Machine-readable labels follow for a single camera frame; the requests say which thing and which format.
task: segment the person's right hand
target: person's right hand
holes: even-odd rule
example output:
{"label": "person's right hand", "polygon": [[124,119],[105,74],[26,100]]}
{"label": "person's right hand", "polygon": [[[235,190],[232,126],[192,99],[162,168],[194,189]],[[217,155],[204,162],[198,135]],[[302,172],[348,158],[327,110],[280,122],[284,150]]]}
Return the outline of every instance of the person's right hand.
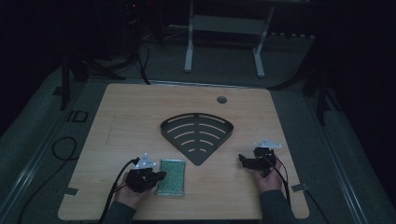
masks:
{"label": "person's right hand", "polygon": [[[277,170],[280,169],[280,162],[276,159],[275,168]],[[254,179],[256,180],[256,184],[259,187],[260,193],[263,193],[268,190],[282,189],[282,178],[280,178],[279,174],[272,170],[268,176],[265,178],[262,177],[262,171],[253,171]]]}
{"label": "person's right hand", "polygon": [[122,183],[118,185],[116,194],[114,195],[114,201],[123,203],[127,206],[130,206],[134,209],[140,204],[140,202],[149,195],[151,189],[148,189],[142,193],[137,193],[131,190],[128,186],[126,186],[125,180],[128,176],[128,173],[124,174],[122,179]]}

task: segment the table top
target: table top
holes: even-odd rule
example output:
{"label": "table top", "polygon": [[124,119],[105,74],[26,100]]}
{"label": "table top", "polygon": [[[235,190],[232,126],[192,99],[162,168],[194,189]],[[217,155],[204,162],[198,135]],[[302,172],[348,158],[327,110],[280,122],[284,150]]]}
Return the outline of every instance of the table top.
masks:
{"label": "table top", "polygon": [[[219,96],[226,104],[217,101]],[[161,123],[184,113],[206,113],[233,124],[233,133],[202,165],[196,166],[169,143]],[[290,187],[299,184],[288,144],[269,91],[248,88],[110,84],[82,149],[59,218],[96,220],[122,166],[144,153],[186,162],[185,196],[150,195],[139,204],[134,219],[261,219],[259,191],[253,175],[242,168],[238,154],[254,158],[254,142],[264,138],[282,145],[275,153],[285,164]],[[309,210],[304,194],[290,190],[298,218]]]}

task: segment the slotted plate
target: slotted plate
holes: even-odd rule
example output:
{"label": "slotted plate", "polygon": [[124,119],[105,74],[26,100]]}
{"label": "slotted plate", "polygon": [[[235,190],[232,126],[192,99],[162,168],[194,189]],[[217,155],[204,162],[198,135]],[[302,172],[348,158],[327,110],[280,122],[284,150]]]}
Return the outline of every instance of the slotted plate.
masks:
{"label": "slotted plate", "polygon": [[161,124],[161,134],[193,164],[199,166],[233,133],[226,119],[203,113],[174,116]]}

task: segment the hand-mounted device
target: hand-mounted device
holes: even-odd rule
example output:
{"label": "hand-mounted device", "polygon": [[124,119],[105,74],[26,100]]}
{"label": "hand-mounted device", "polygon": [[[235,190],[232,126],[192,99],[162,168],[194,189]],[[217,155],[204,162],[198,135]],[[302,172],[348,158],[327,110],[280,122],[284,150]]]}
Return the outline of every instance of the hand-mounted device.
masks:
{"label": "hand-mounted device", "polygon": [[239,160],[242,166],[251,170],[263,171],[262,177],[270,174],[272,168],[276,164],[276,157],[273,149],[268,147],[256,147],[254,149],[255,159],[247,159],[245,156],[239,154]]}
{"label": "hand-mounted device", "polygon": [[276,156],[274,150],[270,149],[270,147],[282,146],[266,138],[262,142],[254,143],[254,146],[256,146],[254,149],[255,159],[247,159],[245,156],[239,154],[239,160],[242,162],[243,167],[251,170],[262,170],[262,176],[266,177],[276,165]]}
{"label": "hand-mounted device", "polygon": [[126,185],[134,192],[142,193],[148,189],[151,189],[157,185],[157,182],[163,180],[166,176],[166,172],[161,171],[155,173],[151,167],[156,164],[149,159],[147,153],[143,156],[142,160],[138,157],[133,160],[135,169],[131,169],[125,179]]}

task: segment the person's left hand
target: person's left hand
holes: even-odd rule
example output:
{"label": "person's left hand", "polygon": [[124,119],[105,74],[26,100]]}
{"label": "person's left hand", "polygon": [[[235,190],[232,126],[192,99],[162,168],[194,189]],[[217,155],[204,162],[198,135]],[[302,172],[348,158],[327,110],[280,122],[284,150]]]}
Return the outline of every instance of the person's left hand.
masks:
{"label": "person's left hand", "polygon": [[[276,165],[275,168],[277,170],[280,169],[280,161],[276,157]],[[281,190],[282,189],[282,178],[280,178],[279,174],[272,170],[270,174],[266,177],[262,177],[262,171],[253,170],[253,176],[256,180],[257,187],[259,187],[260,193],[264,193],[269,190]]]}
{"label": "person's left hand", "polygon": [[124,174],[122,183],[117,186],[114,201],[126,204],[133,209],[136,209],[139,203],[149,194],[152,189],[148,189],[142,193],[137,193],[131,190],[128,186],[125,186],[125,179],[128,173]]}

